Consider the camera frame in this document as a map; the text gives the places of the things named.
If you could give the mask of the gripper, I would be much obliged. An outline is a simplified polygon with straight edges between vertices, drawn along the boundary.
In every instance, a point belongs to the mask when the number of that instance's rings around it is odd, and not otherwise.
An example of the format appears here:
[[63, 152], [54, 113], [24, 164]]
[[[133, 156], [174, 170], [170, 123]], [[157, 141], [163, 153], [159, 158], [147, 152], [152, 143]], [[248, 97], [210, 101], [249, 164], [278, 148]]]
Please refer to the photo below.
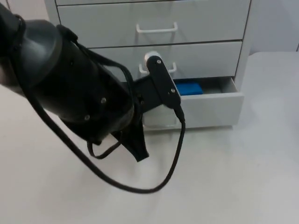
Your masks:
[[135, 91], [135, 111], [128, 126], [123, 129], [122, 145], [137, 162], [149, 157], [145, 144], [142, 113], [163, 104], [151, 77], [142, 77], [133, 82]]

